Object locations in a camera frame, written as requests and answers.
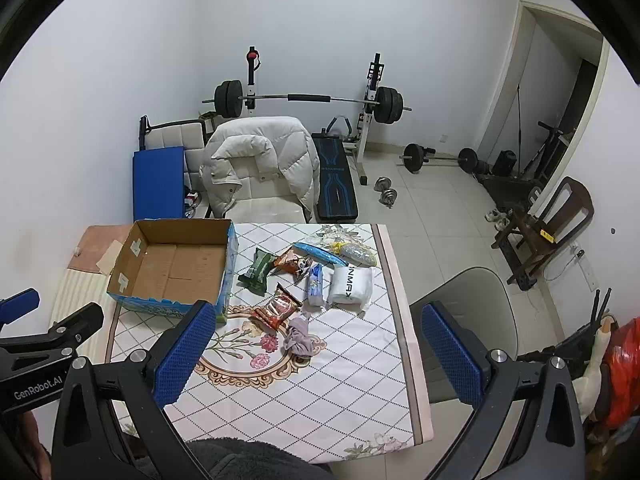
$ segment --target electrical outlet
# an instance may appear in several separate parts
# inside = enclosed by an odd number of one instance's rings
[[[578,264],[582,269],[584,279],[587,280],[587,283],[589,284],[589,290],[593,292],[598,288],[598,280],[596,279],[595,272],[593,272],[593,269],[591,268],[591,264],[587,260],[587,256],[584,254],[580,256],[580,258],[578,258]]]

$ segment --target blue package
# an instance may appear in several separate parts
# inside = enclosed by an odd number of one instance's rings
[[[293,247],[300,249],[301,251],[305,251],[307,254],[311,254],[314,258],[318,260],[322,260],[329,264],[333,264],[338,267],[346,267],[347,262],[345,262],[342,258],[338,258],[334,254],[331,254],[329,251],[325,251],[320,247],[316,247],[309,244],[303,244],[302,242],[296,242],[293,244]]]
[[[311,306],[323,306],[322,299],[322,264],[315,264],[309,272],[309,284],[306,288],[306,299]]]

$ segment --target towel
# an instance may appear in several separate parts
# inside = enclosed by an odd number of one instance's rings
[[[289,321],[284,348],[291,349],[300,357],[311,357],[314,354],[314,346],[309,337],[309,320],[306,317],[299,316]]]

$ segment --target red snack bag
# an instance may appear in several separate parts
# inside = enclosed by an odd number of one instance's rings
[[[608,428],[625,422],[640,405],[640,317],[611,333],[604,355],[611,376]]]
[[[309,256],[300,256],[292,248],[287,249],[273,262],[277,269],[293,274],[296,281],[300,280],[308,272],[311,264],[312,261]]]
[[[274,330],[291,316],[302,303],[286,291],[282,285],[276,287],[276,295],[265,306],[259,306],[254,310],[254,315]]]

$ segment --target tiled floor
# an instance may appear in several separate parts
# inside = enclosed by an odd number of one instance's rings
[[[409,302],[416,301],[457,273],[473,266],[494,270],[506,283],[510,270],[500,250],[491,248],[494,225],[484,213],[495,206],[491,197],[457,166],[424,166],[411,174],[397,155],[367,152],[364,167],[369,186],[359,186],[358,222],[386,224],[398,259]],[[378,202],[373,184],[388,176],[398,198],[392,209]],[[521,292],[506,285],[516,319],[520,353],[557,342],[542,294],[537,288]],[[510,440],[521,406],[512,406],[483,475],[495,470]],[[423,479],[460,432],[471,413],[458,400],[431,405],[434,439],[383,456],[332,465],[340,480]]]

